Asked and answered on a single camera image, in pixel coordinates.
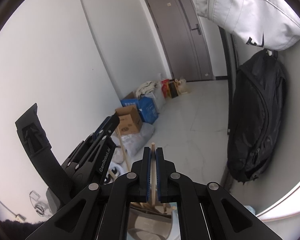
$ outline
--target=door handle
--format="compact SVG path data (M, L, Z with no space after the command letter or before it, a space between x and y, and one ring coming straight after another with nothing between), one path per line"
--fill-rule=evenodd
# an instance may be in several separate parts
M191 31L198 30L198 34L201 35L201 31L200 31L200 28L199 28L199 24L196 24L195 27L196 27L196 28L191 29Z

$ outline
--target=plastic bag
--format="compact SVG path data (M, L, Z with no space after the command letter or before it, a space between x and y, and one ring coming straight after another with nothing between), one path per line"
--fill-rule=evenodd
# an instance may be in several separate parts
M176 80L176 83L181 95L189 93L187 87L187 81L184 78L180 78L180 80Z
M168 85L169 81L170 81L169 79L165 79L161 81L162 84L161 90L164 98L171 97L169 85Z
M144 95L145 97L152 98L154 102L155 109L158 113L160 113L162 107L166 103L166 100L164 99L164 95L161 90L161 84L158 82L156 88L150 92Z
M139 133L121 136L124 147L130 157L136 155L138 151L147 143L154 133L154 126L143 123Z

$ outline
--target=white bag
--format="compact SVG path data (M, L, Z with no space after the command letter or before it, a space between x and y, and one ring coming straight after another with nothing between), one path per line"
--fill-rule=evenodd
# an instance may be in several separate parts
M154 133L154 126L144 122L139 133L122 135L122 142L130 157L133 157L147 143Z
M246 44L287 49L300 39L300 18L284 0L195 0L208 18Z
M162 107L166 103L166 100L164 99L162 90L161 90L161 84L158 82L156 88L151 91L150 93L147 93L144 95L147 98L152 98L154 102L155 109L158 113L161 112Z

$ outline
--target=door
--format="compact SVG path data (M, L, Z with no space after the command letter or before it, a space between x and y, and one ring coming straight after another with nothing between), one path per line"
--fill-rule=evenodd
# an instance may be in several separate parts
M146 0L174 78L211 80L205 38L192 0Z

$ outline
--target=tile floor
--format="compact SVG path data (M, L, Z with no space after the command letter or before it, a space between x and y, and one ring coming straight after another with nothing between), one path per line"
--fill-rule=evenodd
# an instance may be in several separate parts
M193 181L220 182L226 165L227 80L188 83L190 93L168 99L148 141L162 147L166 160ZM142 158L143 149L132 161Z

